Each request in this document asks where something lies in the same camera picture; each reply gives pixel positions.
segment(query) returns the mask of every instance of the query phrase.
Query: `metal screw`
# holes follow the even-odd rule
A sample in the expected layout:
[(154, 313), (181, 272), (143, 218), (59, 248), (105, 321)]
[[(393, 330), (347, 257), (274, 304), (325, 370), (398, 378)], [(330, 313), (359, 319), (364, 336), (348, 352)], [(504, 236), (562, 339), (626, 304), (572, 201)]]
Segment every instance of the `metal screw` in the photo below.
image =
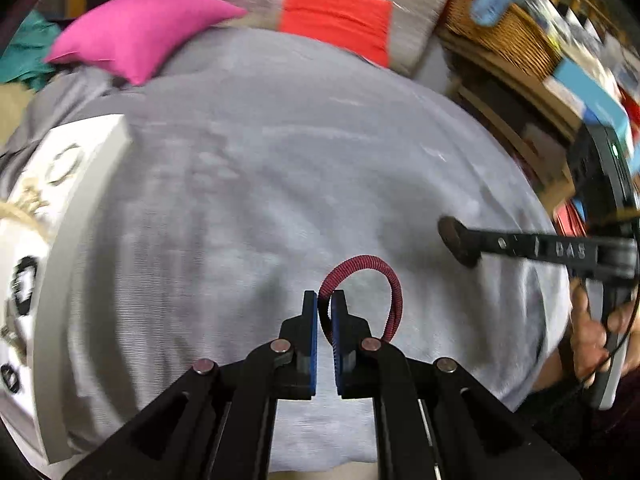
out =
[(362, 340), (362, 343), (360, 343), (360, 345), (362, 346), (363, 350), (376, 352), (380, 350), (382, 343), (380, 342), (380, 339), (376, 339), (375, 337), (366, 337)]
[(215, 362), (211, 359), (198, 359), (194, 362), (192, 368), (198, 375), (207, 375), (213, 370), (215, 365)]
[(436, 361), (436, 366), (441, 372), (450, 374), (456, 371), (456, 369), (458, 368), (458, 363), (450, 357), (443, 357)]
[(271, 341), (271, 350), (276, 352), (276, 354), (284, 354), (284, 352), (288, 351), (291, 348), (291, 343), (286, 339), (276, 339), (275, 341)]

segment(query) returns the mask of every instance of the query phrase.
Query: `beige cloth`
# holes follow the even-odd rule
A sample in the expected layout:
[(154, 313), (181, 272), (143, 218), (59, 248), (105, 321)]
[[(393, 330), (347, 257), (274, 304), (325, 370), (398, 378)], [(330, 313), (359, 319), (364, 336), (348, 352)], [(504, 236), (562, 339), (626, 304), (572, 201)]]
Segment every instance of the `beige cloth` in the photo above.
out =
[(20, 124), (24, 109), (33, 96), (33, 90), (24, 83), (0, 84), (0, 146), (4, 146)]

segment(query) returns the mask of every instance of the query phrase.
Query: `red cushion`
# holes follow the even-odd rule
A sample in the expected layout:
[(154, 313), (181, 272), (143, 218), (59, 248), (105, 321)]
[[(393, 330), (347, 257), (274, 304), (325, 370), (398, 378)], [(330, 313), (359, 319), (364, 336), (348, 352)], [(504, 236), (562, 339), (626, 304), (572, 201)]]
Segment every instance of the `red cushion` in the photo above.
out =
[(284, 0), (280, 31), (345, 48), (389, 66), (388, 0)]

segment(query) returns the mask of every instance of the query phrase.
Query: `black ring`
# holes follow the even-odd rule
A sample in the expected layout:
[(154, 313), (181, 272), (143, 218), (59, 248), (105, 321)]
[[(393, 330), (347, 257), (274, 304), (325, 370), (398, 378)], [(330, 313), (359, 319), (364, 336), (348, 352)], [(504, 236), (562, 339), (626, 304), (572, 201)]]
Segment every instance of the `black ring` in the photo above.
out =
[(20, 391), (20, 377), (18, 377), (18, 372), (14, 370), (14, 367), (10, 364), (0, 366), (0, 375), (2, 375), (4, 386), (6, 386), (6, 389), (12, 394)]
[(18, 311), (18, 316), (26, 316), (31, 310), (31, 297), (33, 295), (33, 288), (28, 297), (24, 301), (20, 301), (18, 295), (22, 291), (22, 284), (20, 283), (20, 275), (27, 269), (33, 269), (33, 286), (36, 283), (36, 273), (38, 272), (38, 261), (33, 256), (25, 256), (21, 259), (14, 269), (14, 278), (11, 280), (11, 296), (14, 300), (15, 307)]

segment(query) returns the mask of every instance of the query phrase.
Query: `gray cloth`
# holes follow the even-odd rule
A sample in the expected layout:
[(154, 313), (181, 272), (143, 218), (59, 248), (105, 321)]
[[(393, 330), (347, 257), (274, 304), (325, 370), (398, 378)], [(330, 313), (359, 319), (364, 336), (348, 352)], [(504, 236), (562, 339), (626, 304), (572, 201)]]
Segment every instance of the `gray cloth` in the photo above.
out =
[[(66, 99), (54, 82), (33, 106), (56, 86)], [(101, 442), (195, 359), (225, 364), (276, 337), (303, 291), (356, 254), (401, 280), (393, 343), (405, 355), (453, 357), (510, 408), (522, 402), (564, 330), (568, 280), (523, 260), (468, 270), (440, 241), (442, 214), (552, 231), (516, 165), (455, 104), (265, 30), (207, 31), (146, 86), (100, 92), (60, 118), (124, 113), (133, 138), (73, 281), (65, 417), (77, 446)], [(24, 126), (25, 145), (42, 136)], [(386, 279), (363, 271), (343, 288), (382, 334)], [(272, 470), (376, 459), (371, 403), (340, 400), (333, 370), (319, 335), (318, 394), (278, 404)]]

